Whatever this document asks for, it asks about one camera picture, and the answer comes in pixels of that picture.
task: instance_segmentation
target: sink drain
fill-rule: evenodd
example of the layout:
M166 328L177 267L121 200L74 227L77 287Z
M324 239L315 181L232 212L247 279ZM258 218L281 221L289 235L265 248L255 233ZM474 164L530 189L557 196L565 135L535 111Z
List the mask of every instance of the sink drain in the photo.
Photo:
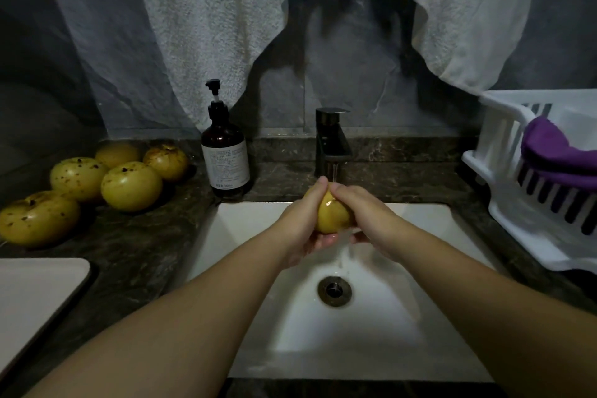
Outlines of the sink drain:
M326 277L317 285L319 299L331 307L342 307L352 298L352 288L342 277Z

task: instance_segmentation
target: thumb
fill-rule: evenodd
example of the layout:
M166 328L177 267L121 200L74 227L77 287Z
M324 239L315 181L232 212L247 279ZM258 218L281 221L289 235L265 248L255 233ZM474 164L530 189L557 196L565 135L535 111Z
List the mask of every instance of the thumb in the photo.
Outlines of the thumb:
M353 190L340 183L330 183L330 192L342 203L347 204L353 211L361 199Z
M318 206L328 190L328 179L320 176L317 182L305 193L302 200L308 205Z

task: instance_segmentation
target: white cutting board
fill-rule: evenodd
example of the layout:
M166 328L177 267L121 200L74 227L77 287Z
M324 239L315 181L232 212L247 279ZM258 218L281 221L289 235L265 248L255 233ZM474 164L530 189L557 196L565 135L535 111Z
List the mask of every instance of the white cutting board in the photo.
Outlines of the white cutting board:
M82 258L0 259L0 378L89 271Z

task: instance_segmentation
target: hanging towel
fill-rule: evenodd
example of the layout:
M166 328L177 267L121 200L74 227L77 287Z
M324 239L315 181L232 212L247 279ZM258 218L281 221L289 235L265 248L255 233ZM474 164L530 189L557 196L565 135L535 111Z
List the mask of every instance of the hanging towel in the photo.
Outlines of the hanging towel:
M582 151L546 117L530 122L522 136L521 156L535 172L552 183L597 192L597 150Z
M210 125L205 81L221 79L220 97L234 105L287 20L287 0L144 1L172 88L199 129Z
M493 86L526 24L531 0L414 0L413 47L445 82Z

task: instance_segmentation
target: soap dispenser bottle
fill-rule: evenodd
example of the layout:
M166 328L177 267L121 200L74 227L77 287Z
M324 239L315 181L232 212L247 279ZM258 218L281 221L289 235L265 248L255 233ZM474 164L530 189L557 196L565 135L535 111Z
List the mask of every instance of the soap dispenser bottle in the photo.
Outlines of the soap dispenser bottle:
M247 191L250 180L245 136L229 121L228 107L218 97L220 80L210 79L205 86L214 95L208 108L211 126L201 135L207 176L217 197L239 200Z

